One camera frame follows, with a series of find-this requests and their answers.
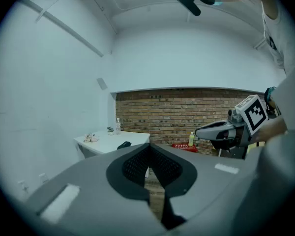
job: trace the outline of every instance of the white table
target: white table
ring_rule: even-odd
[[[146,133],[133,133],[133,132],[125,132],[121,131],[120,135],[108,135],[107,131],[98,131],[92,133],[92,135],[99,139],[95,143],[85,143],[84,136],[80,136],[74,138],[74,140],[82,147],[81,153],[85,156],[85,158],[91,157],[95,155],[103,155],[112,151],[117,150],[118,146],[123,144],[124,142],[131,142],[131,145],[139,145],[144,143],[149,143],[150,134]]]

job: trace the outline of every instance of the brick wall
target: brick wall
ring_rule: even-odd
[[[151,143],[187,143],[191,131],[227,118],[228,110],[249,93],[230,89],[165,89],[117,94],[121,129],[150,133]],[[263,94],[259,94],[264,103]],[[198,152],[216,154],[207,140],[195,139]]]

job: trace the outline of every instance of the small box on wall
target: small box on wall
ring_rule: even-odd
[[[261,103],[259,96],[250,95],[235,106],[236,113],[240,114],[247,123],[250,135],[255,134],[268,120],[266,110]]]

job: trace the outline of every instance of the white label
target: white label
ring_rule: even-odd
[[[217,165],[215,165],[215,168],[221,171],[225,171],[228,173],[232,173],[232,174],[237,174],[239,172],[239,168],[234,168],[231,166],[226,166],[223,164],[218,163]]]
[[[41,213],[40,217],[51,224],[58,223],[65,212],[70,208],[79,192],[80,188],[78,186],[68,184],[55,200]]]

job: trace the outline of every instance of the black object on table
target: black object on table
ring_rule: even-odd
[[[131,146],[131,142],[124,142],[117,149],[126,148],[126,147],[130,147],[130,146]]]

